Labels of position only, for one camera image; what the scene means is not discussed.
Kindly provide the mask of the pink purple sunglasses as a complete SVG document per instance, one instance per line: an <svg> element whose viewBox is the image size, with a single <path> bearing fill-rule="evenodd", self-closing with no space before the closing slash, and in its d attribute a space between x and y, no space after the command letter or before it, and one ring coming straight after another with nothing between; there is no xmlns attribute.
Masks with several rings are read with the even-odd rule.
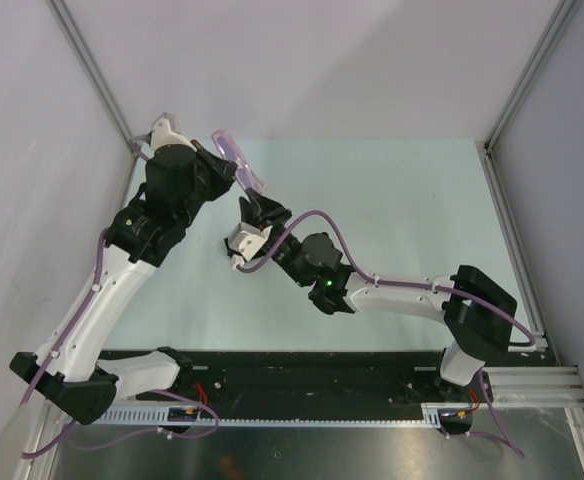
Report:
<svg viewBox="0 0 584 480"><path fill-rule="evenodd" d="M237 166L235 179L241 189L252 189L263 194L266 190L265 183L254 173L232 136L225 130L217 130L212 133L211 138L220 156Z"/></svg>

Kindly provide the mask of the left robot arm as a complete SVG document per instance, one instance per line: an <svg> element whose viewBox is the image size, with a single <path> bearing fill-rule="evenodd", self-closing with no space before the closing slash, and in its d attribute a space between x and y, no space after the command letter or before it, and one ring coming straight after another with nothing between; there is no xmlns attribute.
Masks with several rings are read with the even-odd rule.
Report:
<svg viewBox="0 0 584 480"><path fill-rule="evenodd" d="M28 394L41 393L89 425L121 399L161 390L179 400L191 392L191 363L173 348L113 361L100 354L135 294L185 238L203 205L231 189L236 171L236 163L200 143L155 148L144 182L100 235L83 298L36 351L13 357L10 369L27 382Z"/></svg>

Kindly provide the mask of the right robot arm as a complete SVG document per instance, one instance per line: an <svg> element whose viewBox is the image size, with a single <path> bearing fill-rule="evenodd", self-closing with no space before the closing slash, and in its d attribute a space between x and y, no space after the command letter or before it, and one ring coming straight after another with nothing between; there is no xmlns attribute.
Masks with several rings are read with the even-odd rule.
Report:
<svg viewBox="0 0 584 480"><path fill-rule="evenodd" d="M389 312L445 326L453 341L433 376L441 399L458 400L481 368L509 351L517 302L480 269L461 265L433 279L382 278L356 266L338 230L298 239L293 230L302 220L253 189L239 208L241 220L225 240L234 269L254 273L273 261L327 315Z"/></svg>

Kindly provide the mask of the black glasses case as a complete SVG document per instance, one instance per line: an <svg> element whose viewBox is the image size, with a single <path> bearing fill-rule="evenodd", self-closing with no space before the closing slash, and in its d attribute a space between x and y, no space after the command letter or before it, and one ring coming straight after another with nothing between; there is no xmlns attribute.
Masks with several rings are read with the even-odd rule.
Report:
<svg viewBox="0 0 584 480"><path fill-rule="evenodd" d="M231 250L231 248L229 246L227 237L223 239L223 245L224 245L226 257L231 258L233 256L233 251Z"/></svg>

